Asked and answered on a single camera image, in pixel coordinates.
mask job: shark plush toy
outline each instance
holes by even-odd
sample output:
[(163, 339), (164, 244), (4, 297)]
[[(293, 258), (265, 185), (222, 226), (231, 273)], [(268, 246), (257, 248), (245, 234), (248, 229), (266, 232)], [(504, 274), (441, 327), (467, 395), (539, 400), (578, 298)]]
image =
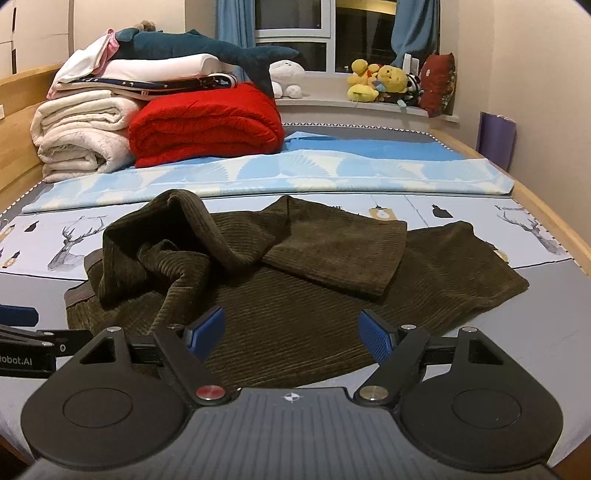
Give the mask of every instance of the shark plush toy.
[(273, 98), (269, 65), (292, 59), (299, 54), (288, 47), (264, 46), (242, 48), (232, 43), (201, 35), (197, 30), (186, 33), (146, 32), (126, 28), (115, 34), (119, 50), (112, 60), (165, 60), (209, 53), (220, 61), (241, 67), (254, 84)]

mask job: wooden bed frame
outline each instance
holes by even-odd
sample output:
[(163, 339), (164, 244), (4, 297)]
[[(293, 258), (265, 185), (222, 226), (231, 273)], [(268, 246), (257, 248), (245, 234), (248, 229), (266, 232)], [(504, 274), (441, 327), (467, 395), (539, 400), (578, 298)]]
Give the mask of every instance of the wooden bed frame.
[[(41, 67), (0, 79), (0, 105), (6, 117), (0, 119), (0, 212), (8, 208), (41, 181), (41, 161), (31, 141), (30, 125), (39, 103), (60, 65)], [(440, 141), (469, 157), (482, 157), (472, 148), (445, 132), (431, 131)], [(591, 276), (591, 247), (539, 197), (519, 181), (511, 196), (526, 208), (569, 251), (582, 270)], [(15, 462), (28, 460), (0, 436), (0, 454)], [(587, 439), (556, 467), (564, 478), (582, 479), (591, 471), (591, 439)]]

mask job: gray bed sheet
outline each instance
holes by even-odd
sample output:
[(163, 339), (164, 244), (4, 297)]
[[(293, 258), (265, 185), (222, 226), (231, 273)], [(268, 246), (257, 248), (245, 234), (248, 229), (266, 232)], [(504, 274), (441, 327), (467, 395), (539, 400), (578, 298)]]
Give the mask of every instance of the gray bed sheet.
[[(480, 328), (558, 400), (564, 430), (550, 459), (550, 465), (555, 465), (591, 434), (591, 281), (572, 260), (522, 268), (519, 273), (529, 280), (529, 290), (475, 316), (466, 325)], [(65, 328), (63, 293), (76, 284), (0, 274), (0, 303), (35, 307), (40, 314), (39, 328)], [(375, 368), (369, 366), (313, 386), (342, 386), (352, 393)], [(448, 368), (430, 367), (427, 376)], [(26, 455), (30, 452), (20, 414), (42, 382), (0, 377), (0, 433)]]

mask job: yellow plush toy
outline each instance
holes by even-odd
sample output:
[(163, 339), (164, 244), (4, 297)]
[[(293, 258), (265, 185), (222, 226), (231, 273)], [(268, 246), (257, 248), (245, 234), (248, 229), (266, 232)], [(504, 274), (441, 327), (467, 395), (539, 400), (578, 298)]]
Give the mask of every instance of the yellow plush toy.
[(347, 83), (349, 85), (367, 85), (379, 70), (379, 65), (376, 63), (368, 65), (366, 60), (357, 59), (351, 64), (351, 69), (354, 73), (347, 77)]
[(381, 93), (406, 93), (408, 77), (403, 69), (384, 65), (378, 70), (372, 86)]
[(347, 98), (352, 102), (373, 102), (379, 92), (369, 85), (353, 85), (347, 92)]

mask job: red cushion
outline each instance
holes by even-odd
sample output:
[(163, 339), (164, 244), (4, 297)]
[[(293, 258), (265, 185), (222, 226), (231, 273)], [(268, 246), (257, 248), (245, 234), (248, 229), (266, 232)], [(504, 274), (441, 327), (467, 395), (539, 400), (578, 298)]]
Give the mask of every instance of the red cushion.
[(136, 167), (194, 157), (275, 153), (283, 139), (275, 100), (249, 83), (159, 98), (129, 126)]
[(456, 60), (453, 53), (429, 55), (421, 69), (421, 88), (424, 90), (418, 105), (429, 117), (441, 115), (456, 88)]

